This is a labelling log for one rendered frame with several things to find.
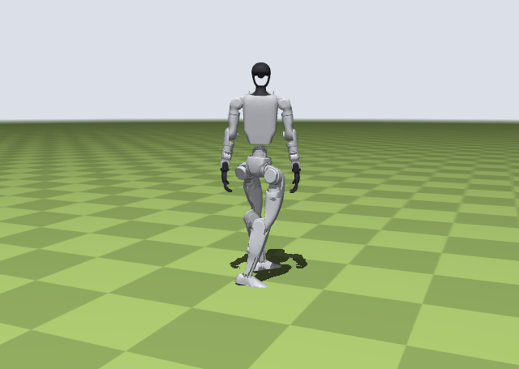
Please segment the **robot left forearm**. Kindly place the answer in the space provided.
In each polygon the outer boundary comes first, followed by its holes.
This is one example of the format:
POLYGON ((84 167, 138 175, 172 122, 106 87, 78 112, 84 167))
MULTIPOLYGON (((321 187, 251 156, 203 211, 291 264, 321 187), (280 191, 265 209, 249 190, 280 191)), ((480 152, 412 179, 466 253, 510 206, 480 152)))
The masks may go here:
POLYGON ((228 168, 229 168, 229 166, 230 166, 229 161, 231 160, 231 157, 232 157, 234 142, 229 140, 229 129, 228 128, 225 129, 223 144, 224 144, 224 147, 223 147, 222 155, 221 155, 221 158, 222 158, 221 168, 222 168, 222 163, 224 161, 228 162, 228 168))

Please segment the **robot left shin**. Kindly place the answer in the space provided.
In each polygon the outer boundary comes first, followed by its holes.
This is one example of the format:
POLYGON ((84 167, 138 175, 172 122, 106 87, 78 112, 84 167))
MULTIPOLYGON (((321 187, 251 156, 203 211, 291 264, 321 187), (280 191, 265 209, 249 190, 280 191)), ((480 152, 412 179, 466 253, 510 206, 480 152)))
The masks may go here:
MULTIPOLYGON (((262 217, 260 216, 260 218, 262 218, 262 217)), ((246 227, 247 227, 247 233, 248 233, 248 235, 249 235, 249 237, 250 237, 250 235, 251 235, 251 231, 252 231, 252 228, 251 228, 251 226, 249 226, 249 225, 247 225, 247 224, 246 224, 246 227)), ((260 258, 259 258, 259 262, 261 263, 262 261, 263 261, 263 263, 266 263, 266 262, 267 262, 266 257, 265 257, 265 246, 264 246, 264 250, 263 250, 263 252, 262 252, 262 255, 261 255, 260 258)))

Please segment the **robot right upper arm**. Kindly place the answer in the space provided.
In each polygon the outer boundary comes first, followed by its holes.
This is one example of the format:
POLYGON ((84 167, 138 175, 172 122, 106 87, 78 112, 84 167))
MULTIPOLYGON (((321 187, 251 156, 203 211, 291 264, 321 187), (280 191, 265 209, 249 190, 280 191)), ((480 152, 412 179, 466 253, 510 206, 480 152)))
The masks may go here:
POLYGON ((290 101, 287 98, 284 97, 277 97, 278 102, 278 108, 283 110, 281 116, 282 116, 282 122, 284 125, 285 130, 283 131, 283 138, 285 140, 293 140, 293 124, 294 124, 294 118, 293 118, 293 112, 291 108, 290 101))

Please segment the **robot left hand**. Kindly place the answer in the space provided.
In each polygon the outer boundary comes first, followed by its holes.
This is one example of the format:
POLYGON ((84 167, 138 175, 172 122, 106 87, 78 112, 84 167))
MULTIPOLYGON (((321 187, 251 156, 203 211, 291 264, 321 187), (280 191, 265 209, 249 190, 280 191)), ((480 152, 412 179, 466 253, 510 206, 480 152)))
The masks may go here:
POLYGON ((227 181, 227 171, 229 171, 228 162, 224 161, 222 163, 222 168, 220 169, 220 171, 221 171, 221 179, 222 179, 222 182, 224 183, 225 190, 228 192, 232 192, 232 190, 229 189, 226 185, 226 183, 229 184, 229 182, 227 181))

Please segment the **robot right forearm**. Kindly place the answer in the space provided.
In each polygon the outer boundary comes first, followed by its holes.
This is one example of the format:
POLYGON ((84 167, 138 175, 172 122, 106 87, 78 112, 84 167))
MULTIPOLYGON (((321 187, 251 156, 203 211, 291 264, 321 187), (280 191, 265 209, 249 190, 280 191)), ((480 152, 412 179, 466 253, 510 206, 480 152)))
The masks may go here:
POLYGON ((290 141, 289 143, 287 143, 287 148, 289 150, 289 157, 291 160, 292 169, 293 169, 293 163, 298 163, 298 168, 300 168, 299 153, 298 153, 298 139, 297 139, 297 132, 295 129, 293 129, 293 138, 294 138, 294 141, 290 141))

